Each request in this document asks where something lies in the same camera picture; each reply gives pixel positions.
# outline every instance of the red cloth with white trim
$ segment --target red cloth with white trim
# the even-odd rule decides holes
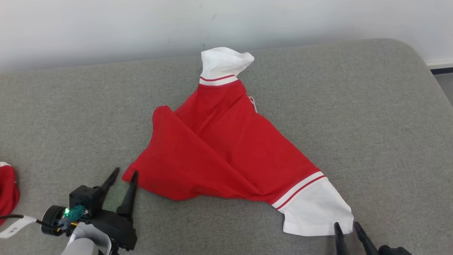
[[[295,218],[285,220],[285,232],[333,234],[332,220],[341,219],[331,220],[329,214],[329,222],[321,219],[316,223],[322,225],[319,228],[311,225],[311,219],[301,220],[293,215],[298,214],[300,204],[307,205],[302,191],[317,189],[320,181],[328,180],[265,117],[255,112],[244,85],[236,78],[253,57],[216,48],[203,52],[202,59],[203,73],[197,90],[174,112],[168,106],[155,110],[149,146],[129,166],[123,179],[130,180],[137,170],[140,187],[173,200],[207,195],[266,201],[286,218]],[[322,189],[327,188],[327,194],[331,189],[336,193],[326,182]],[[350,208],[339,198],[348,218]],[[349,223],[352,228],[352,219],[343,223],[345,232]]]
[[[19,197],[14,168],[5,162],[0,162],[0,215],[11,214],[19,202]],[[5,221],[6,219],[0,220],[0,226]]]

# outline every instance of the gray fabric table surface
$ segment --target gray fabric table surface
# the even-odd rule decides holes
[[[453,108],[419,55],[390,39],[251,52],[240,74],[258,112],[315,163],[377,246],[453,250]],[[27,71],[0,78],[0,161],[18,173],[16,213],[41,217],[146,148],[159,105],[177,108],[200,57]],[[105,209],[127,184],[118,181]],[[121,254],[333,254],[333,237],[282,232],[272,206],[139,190],[138,242]],[[0,254],[60,254],[67,237],[30,225]],[[355,234],[352,254],[363,254]]]

